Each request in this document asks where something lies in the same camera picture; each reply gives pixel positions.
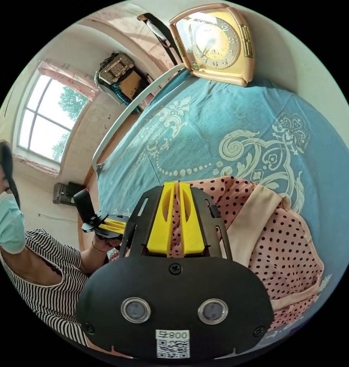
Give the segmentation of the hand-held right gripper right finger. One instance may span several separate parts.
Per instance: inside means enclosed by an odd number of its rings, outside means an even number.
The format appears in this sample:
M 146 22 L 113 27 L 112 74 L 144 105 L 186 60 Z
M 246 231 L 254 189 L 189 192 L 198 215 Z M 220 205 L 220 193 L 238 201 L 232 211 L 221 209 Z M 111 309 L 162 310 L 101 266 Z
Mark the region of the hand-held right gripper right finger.
M 191 186 L 179 183 L 180 199 L 180 238 L 183 256 L 200 255 L 205 250 L 205 244 L 198 221 L 195 201 Z

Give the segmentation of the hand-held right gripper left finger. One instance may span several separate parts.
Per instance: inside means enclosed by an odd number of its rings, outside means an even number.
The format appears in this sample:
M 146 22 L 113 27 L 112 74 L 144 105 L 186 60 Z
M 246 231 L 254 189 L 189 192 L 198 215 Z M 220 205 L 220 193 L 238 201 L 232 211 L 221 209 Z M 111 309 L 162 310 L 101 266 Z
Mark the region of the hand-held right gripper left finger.
M 178 181 L 164 183 L 153 226 L 147 243 L 150 254 L 169 255 L 174 225 L 178 224 Z

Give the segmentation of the person's left hand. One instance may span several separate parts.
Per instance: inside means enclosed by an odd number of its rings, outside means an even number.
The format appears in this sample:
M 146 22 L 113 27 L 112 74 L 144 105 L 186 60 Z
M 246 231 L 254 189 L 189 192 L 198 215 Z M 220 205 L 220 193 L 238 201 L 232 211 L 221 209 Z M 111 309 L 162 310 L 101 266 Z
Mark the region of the person's left hand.
M 107 253 L 113 248 L 117 248 L 121 245 L 121 241 L 118 239 L 108 239 L 100 237 L 97 234 L 94 235 L 92 240 L 92 246 L 101 253 Z

